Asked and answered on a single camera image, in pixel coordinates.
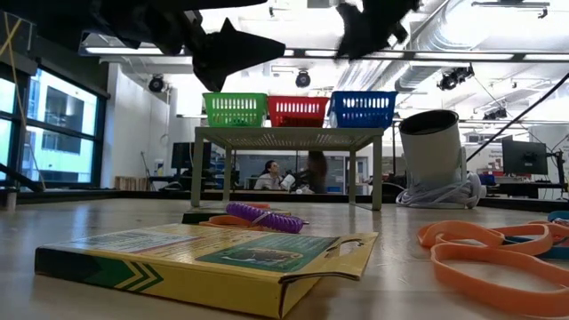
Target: person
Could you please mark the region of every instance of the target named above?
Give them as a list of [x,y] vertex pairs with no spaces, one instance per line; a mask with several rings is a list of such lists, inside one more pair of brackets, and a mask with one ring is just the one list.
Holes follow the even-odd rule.
[[265,163],[265,170],[260,173],[255,190],[280,190],[281,177],[278,175],[278,164],[275,160],[268,160]]
[[315,194],[326,193],[326,174],[328,174],[328,163],[322,151],[309,151],[307,167],[310,172],[309,188]]

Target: purple brush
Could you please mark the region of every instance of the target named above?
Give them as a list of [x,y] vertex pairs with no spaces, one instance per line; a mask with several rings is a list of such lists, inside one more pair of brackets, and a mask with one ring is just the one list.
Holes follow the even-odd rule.
[[[259,226],[272,228],[286,233],[297,234],[301,232],[304,224],[304,221],[300,218],[284,216],[274,212],[266,214],[266,211],[251,207],[247,204],[230,203],[225,208],[225,211],[250,222],[258,220],[256,224]],[[265,217],[259,220],[259,217],[264,214],[266,214]]]

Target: window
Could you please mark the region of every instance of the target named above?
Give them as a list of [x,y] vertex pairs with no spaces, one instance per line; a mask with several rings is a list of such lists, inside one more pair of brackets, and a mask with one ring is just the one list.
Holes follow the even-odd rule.
[[39,181],[30,150],[46,182],[91,182],[93,141],[28,126],[21,169]]
[[11,113],[14,109],[16,85],[0,78],[0,111]]
[[[8,153],[10,152],[10,136],[12,123],[6,120],[0,120],[0,164],[8,164]],[[0,180],[6,180],[6,174],[0,172]]]
[[28,118],[94,135],[96,113],[95,95],[41,69],[31,78]]

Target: wooden floor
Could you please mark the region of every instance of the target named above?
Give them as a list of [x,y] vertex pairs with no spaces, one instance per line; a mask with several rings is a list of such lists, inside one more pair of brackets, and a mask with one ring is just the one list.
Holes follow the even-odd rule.
[[[426,211],[385,205],[369,212],[346,204],[275,204],[309,220],[303,234],[339,236],[378,231],[360,282],[325,278],[288,319],[517,319],[470,301],[437,283],[429,252],[417,245],[417,229],[438,220],[469,220],[502,226],[543,220],[545,214],[477,208]],[[40,244],[108,232],[180,222],[189,201],[115,199],[35,204],[0,212],[0,319],[245,319],[248,315],[34,276]],[[529,290],[550,290],[505,268],[456,263],[472,275]]]

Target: dark hair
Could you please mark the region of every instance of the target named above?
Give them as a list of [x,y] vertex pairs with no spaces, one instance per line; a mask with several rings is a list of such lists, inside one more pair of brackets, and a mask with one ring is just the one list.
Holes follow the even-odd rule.
[[324,178],[328,174],[328,163],[322,151],[309,151],[309,170],[318,178]]
[[268,160],[265,163],[265,170],[263,170],[263,172],[261,172],[260,174],[267,174],[268,173],[268,169],[270,169],[271,166],[273,166],[273,163],[275,163],[275,160]]

